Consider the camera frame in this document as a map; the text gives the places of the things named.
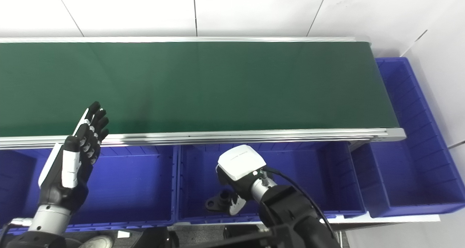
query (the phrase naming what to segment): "robotic hand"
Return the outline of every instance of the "robotic hand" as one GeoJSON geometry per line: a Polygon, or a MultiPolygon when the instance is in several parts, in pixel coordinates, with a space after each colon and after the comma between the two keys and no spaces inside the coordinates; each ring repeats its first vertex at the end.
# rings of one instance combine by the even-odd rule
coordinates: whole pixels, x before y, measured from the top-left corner
{"type": "Polygon", "coordinates": [[[100,144],[108,135],[106,111],[98,102],[91,104],[73,134],[55,144],[39,177],[39,208],[28,232],[19,235],[7,248],[65,247],[61,236],[71,215],[88,196],[87,183],[98,156],[100,144]]]}
{"type": "Polygon", "coordinates": [[[239,213],[248,200],[259,203],[259,216],[269,231],[231,238],[203,247],[306,247],[339,248],[331,226],[316,203],[289,177],[266,166],[250,146],[240,145],[221,154],[216,167],[224,190],[206,201],[209,211],[239,213]],[[270,177],[279,175],[293,184],[277,185],[270,177]],[[320,218],[327,226],[320,223],[320,218]]]}

